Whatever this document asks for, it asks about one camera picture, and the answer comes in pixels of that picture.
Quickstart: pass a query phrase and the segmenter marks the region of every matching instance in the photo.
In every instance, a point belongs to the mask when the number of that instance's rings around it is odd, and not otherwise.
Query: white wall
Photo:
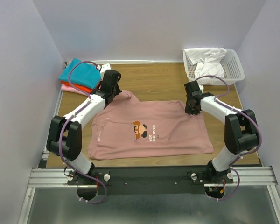
[[[280,0],[268,0],[238,50],[245,80],[238,83],[264,135],[259,156],[273,166],[280,193]]]
[[[62,57],[181,60],[183,48],[237,49],[265,0],[33,0]]]
[[[18,221],[63,65],[33,2],[0,1],[0,224]]]

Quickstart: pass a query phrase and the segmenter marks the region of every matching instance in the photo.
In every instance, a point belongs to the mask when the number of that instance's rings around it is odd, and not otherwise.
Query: plastic basket
[[[221,65],[223,67],[225,76],[224,80],[228,85],[234,84],[236,81],[243,80],[245,78],[244,70],[242,64],[238,58],[237,53],[232,49],[226,49],[226,55],[221,60]],[[187,73],[189,82],[195,80],[194,71],[197,65],[190,65],[190,62],[186,56],[186,52],[183,51],[183,63]],[[215,78],[201,78],[198,81],[200,85],[224,85],[220,80]]]

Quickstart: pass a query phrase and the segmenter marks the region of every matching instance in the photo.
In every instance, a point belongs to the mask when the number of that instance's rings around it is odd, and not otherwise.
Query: white towel
[[[194,75],[212,75],[224,78],[224,70],[220,61],[226,54],[224,48],[188,48],[184,49],[191,65],[197,64]]]

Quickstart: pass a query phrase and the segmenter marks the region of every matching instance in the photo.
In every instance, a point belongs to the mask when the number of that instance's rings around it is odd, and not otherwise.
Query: blue towel
[[[71,69],[79,62],[81,62],[79,59],[74,58],[69,66],[63,70],[58,80],[68,82],[68,76]],[[100,80],[101,75],[96,67],[87,63],[78,65],[70,76],[70,81],[73,84],[83,85],[91,89],[97,87]]]

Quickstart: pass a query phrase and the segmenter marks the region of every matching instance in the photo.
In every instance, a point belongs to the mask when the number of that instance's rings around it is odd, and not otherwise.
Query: pink folded cloth
[[[85,93],[80,92],[80,91],[74,89],[73,87],[67,86],[67,85],[64,85],[64,84],[61,84],[61,90],[63,90],[63,91],[68,91],[68,92],[74,92],[74,93],[78,93],[78,94],[81,94],[81,95],[86,96]]]
[[[180,100],[140,102],[122,91],[92,122],[88,156],[96,160],[206,154],[214,151],[202,114]]]

